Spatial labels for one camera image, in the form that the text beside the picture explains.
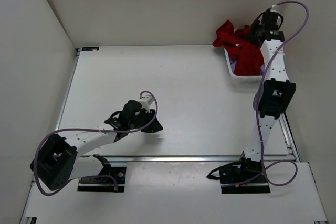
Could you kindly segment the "red t shirt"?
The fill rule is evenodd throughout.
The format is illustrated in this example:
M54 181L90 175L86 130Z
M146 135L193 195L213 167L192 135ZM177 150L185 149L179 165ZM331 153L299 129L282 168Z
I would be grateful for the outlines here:
M223 47L231 59L250 56L264 61L260 48L246 40L249 29L250 26L246 25L236 30L232 22L227 20L217 29L213 46Z

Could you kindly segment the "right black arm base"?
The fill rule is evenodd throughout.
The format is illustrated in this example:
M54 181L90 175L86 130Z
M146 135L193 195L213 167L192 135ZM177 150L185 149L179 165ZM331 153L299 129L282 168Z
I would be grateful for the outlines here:
M219 180L222 194L268 194L269 184L262 174L261 162L240 158L236 162L213 169L206 176Z

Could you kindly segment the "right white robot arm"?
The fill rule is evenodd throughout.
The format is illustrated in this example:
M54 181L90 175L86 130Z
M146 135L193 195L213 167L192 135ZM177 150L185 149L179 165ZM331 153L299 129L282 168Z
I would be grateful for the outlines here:
M279 12L268 9L252 23L247 41L258 46L264 58L264 74L261 87L254 98L253 107L258 113L259 123L255 125L250 145L241 155L244 164L236 168L236 177L247 182L255 175L254 169L261 168L261 160L273 126L286 111L295 91L296 84L290 82L281 47L285 41L278 21L283 21Z

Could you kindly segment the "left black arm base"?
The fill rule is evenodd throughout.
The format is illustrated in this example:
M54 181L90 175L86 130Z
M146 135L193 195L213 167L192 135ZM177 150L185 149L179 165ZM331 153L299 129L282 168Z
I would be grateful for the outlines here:
M85 175L79 178L77 191L90 193L123 193L127 174L126 163L111 163L105 157L98 154L85 157L93 162L98 162L101 168L97 174Z

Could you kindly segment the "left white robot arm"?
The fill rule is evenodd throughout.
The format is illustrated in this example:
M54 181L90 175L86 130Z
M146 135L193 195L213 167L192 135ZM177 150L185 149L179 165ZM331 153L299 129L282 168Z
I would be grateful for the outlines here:
M115 143L138 131L156 133L163 130L157 120L156 99L148 94L138 100L128 101L121 111L116 111L101 126L94 129L68 129L68 137L61 130L51 133L43 140L30 164L38 185L45 184L53 195L73 179L93 177L98 182L108 179L110 164L99 154L89 152Z

